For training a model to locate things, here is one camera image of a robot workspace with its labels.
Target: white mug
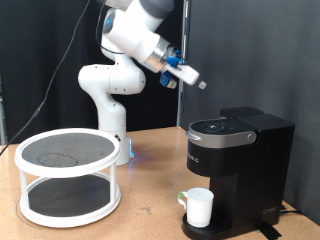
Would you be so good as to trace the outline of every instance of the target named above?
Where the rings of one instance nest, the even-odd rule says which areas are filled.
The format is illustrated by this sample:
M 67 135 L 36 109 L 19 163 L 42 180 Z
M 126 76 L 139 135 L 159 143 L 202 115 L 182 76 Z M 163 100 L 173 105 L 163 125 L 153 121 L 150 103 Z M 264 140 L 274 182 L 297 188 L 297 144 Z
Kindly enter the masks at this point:
M 188 192 L 181 192 L 178 201 L 187 209 L 187 221 L 194 227 L 206 227 L 210 224 L 213 193 L 205 188 L 191 188 Z

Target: black cable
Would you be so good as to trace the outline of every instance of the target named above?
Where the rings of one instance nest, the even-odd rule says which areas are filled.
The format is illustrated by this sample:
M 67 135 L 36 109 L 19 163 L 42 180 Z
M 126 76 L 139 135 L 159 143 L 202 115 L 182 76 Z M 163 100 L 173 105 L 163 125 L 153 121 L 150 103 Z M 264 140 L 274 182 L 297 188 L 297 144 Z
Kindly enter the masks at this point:
M 303 212 L 299 211 L 299 210 L 292 210 L 292 211 L 281 211 L 280 212 L 280 216 L 284 215 L 284 214 L 287 214 L 287 213 L 296 213 L 296 214 L 303 214 Z
M 34 114 L 32 115 L 31 119 L 27 122 L 27 124 L 10 140 L 10 142 L 5 146 L 5 148 L 2 149 L 2 151 L 1 151 L 1 153 L 0 153 L 0 156 L 1 156 L 2 153 L 9 147 L 9 145 L 29 126 L 29 124 L 32 122 L 32 120 L 38 116 L 41 108 L 42 108 L 43 105 L 45 104 L 45 102 L 46 102 L 46 100 L 47 100 L 47 98 L 48 98 L 49 90 L 50 90 L 50 88 L 51 88 L 51 85 L 52 85 L 52 82 L 53 82 L 53 80 L 54 80 L 54 77 L 56 76 L 58 69 L 60 68 L 62 62 L 64 61 L 65 57 L 67 56 L 67 54 L 68 54 L 68 52 L 69 52 L 69 49 L 70 49 L 70 47 L 71 47 L 71 45 L 72 45 L 72 43 L 73 43 L 74 37 L 75 37 L 75 33 L 76 33 L 76 31 L 77 31 L 78 25 L 79 25 L 79 23 L 80 23 L 83 15 L 84 15 L 84 13 L 85 13 L 86 10 L 87 10 L 90 1 L 91 1 L 91 0 L 88 0 L 87 5 L 85 6 L 85 8 L 84 8 L 84 10 L 83 10 L 83 12 L 82 12 L 82 14 L 81 14 L 81 16 L 80 16 L 77 24 L 76 24 L 76 27 L 75 27 L 74 30 L 73 30 L 73 35 L 72 35 L 71 41 L 70 41 L 70 43 L 69 43 L 69 46 L 68 46 L 66 52 L 64 53 L 61 61 L 59 62 L 56 70 L 54 71 L 54 73 L 53 73 L 53 75 L 52 75 L 52 77 L 51 77 L 49 86 L 48 86 L 48 88 L 47 88 L 46 95 L 45 95 L 42 103 L 41 103 L 40 106 L 37 108 L 37 110 L 34 112 Z
M 124 53 L 119 53 L 119 52 L 113 52 L 113 51 L 111 51 L 111 50 L 109 50 L 109 49 L 106 49 L 105 47 L 101 46 L 101 44 L 100 44 L 100 42 L 99 42 L 99 40 L 98 40 L 98 27 L 99 27 L 101 15 L 102 15 L 102 10 L 103 10 L 103 7 L 104 7 L 104 5 L 106 4 L 106 2 L 107 2 L 107 0 L 105 0 L 105 1 L 103 2 L 102 6 L 101 6 L 101 9 L 100 9 L 100 14 L 99 14 L 98 22 L 97 22 L 97 27 L 96 27 L 96 41 L 97 41 L 98 45 L 99 45 L 102 49 L 106 50 L 107 52 L 110 52 L 110 53 L 113 53 L 113 54 L 124 54 Z

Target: wooden table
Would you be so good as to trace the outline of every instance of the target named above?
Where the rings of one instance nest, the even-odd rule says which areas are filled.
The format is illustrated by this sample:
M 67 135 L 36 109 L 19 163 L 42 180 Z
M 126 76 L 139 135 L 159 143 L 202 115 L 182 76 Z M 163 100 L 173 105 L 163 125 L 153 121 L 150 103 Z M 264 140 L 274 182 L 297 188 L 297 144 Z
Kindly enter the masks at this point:
M 19 171 L 14 163 L 17 145 L 10 146 L 0 160 L 0 239 L 188 239 L 181 230 L 185 210 L 177 194 L 192 187 L 208 188 L 209 178 L 187 169 L 185 131 L 171 127 L 130 132 L 128 136 L 133 139 L 135 157 L 117 167 L 122 192 L 118 208 L 98 222 L 70 229 L 39 226 L 21 214 L 17 206 Z M 27 179 L 30 183 L 36 178 L 28 175 Z M 303 215 L 286 214 L 275 228 L 284 240 L 320 239 L 319 226 Z M 256 231 L 232 239 L 266 238 Z

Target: white wire stand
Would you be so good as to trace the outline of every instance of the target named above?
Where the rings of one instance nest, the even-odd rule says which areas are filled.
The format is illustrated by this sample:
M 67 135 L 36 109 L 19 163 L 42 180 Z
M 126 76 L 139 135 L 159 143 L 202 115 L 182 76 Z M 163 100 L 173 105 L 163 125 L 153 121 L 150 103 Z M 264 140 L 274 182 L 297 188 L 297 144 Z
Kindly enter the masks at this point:
M 84 164 L 81 166 L 68 166 L 68 167 L 48 167 L 32 164 L 22 157 L 23 150 L 28 147 L 30 144 L 45 139 L 51 136 L 64 135 L 64 134 L 72 134 L 72 133 L 84 133 L 95 136 L 100 136 L 102 138 L 108 139 L 114 146 L 114 150 L 108 156 L 99 159 L 97 161 L 91 162 L 89 164 Z M 21 185 L 21 201 L 20 201 L 20 209 L 22 214 L 29 219 L 30 221 L 37 223 L 39 225 L 55 227 L 55 228 L 68 228 L 68 227 L 76 227 L 85 224 L 89 224 L 95 222 L 108 214 L 110 214 L 119 204 L 121 199 L 120 187 L 116 182 L 116 160 L 120 156 L 120 146 L 118 140 L 116 140 L 112 135 L 92 129 L 62 129 L 62 130 L 54 130 L 50 132 L 45 132 L 36 136 L 33 136 L 24 142 L 22 142 L 15 154 L 15 163 L 20 171 L 20 185 Z M 99 172 L 107 167 L 110 167 L 110 176 Z M 29 185 L 27 184 L 26 173 L 40 176 L 40 178 L 36 179 Z M 83 176 L 91 176 L 91 178 L 99 178 L 101 181 L 105 180 L 110 183 L 110 201 L 106 202 L 104 206 L 99 209 L 94 210 L 93 212 L 88 212 L 83 215 L 76 216 L 67 216 L 67 217 L 56 217 L 44 215 L 39 212 L 36 212 L 30 209 L 30 192 L 36 188 L 44 184 L 46 181 L 50 179 L 59 179 L 59 181 L 63 181 L 63 179 L 79 179 L 79 177 Z M 49 189 L 49 192 L 53 192 L 56 189 Z

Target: button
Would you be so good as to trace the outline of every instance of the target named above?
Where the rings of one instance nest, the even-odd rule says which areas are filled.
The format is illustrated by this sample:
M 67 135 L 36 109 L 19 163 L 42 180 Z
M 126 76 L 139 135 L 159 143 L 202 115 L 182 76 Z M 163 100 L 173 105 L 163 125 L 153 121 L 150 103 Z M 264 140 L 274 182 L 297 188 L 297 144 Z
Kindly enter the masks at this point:
M 247 137 L 247 140 L 249 143 L 254 143 L 254 141 L 256 140 L 257 138 L 257 135 L 256 134 L 253 134 L 253 133 L 250 133 Z

